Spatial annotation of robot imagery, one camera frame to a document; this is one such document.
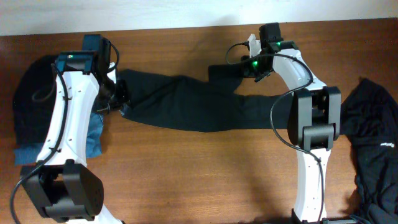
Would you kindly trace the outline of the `black leggings red-grey waistband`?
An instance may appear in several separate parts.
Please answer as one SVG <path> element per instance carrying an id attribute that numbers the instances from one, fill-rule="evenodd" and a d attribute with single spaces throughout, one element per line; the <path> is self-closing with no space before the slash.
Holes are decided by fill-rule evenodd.
<path id="1" fill-rule="evenodd" d="M 211 65 L 207 82 L 192 77 L 122 70 L 130 102 L 122 117 L 184 131 L 286 129 L 293 96 L 239 95 L 239 67 Z"/>

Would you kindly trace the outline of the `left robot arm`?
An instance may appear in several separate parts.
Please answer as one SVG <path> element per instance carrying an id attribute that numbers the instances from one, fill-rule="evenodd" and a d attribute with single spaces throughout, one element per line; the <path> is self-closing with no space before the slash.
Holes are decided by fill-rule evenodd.
<path id="1" fill-rule="evenodd" d="M 119 110 L 129 99 L 111 61 L 116 47 L 100 34 L 86 34 L 81 50 L 62 52 L 51 65 L 56 97 L 49 130 L 34 166 L 23 166 L 22 187 L 43 218 L 57 223 L 120 223 L 104 204 L 104 187 L 87 168 L 86 137 L 97 112 Z"/>

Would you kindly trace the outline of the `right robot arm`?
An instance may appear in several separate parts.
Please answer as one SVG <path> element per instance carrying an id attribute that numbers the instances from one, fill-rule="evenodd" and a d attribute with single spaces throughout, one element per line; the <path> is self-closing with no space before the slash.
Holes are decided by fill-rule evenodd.
<path id="1" fill-rule="evenodd" d="M 249 55 L 240 65 L 256 82 L 276 72 L 288 87 L 279 96 L 292 97 L 287 132 L 288 147 L 297 152 L 298 186 L 292 209 L 294 223 L 325 223 L 325 177 L 334 141 L 340 135 L 341 92 L 327 86 L 309 69 L 294 41 L 284 40 L 278 23 L 260 26 L 244 44 Z"/>

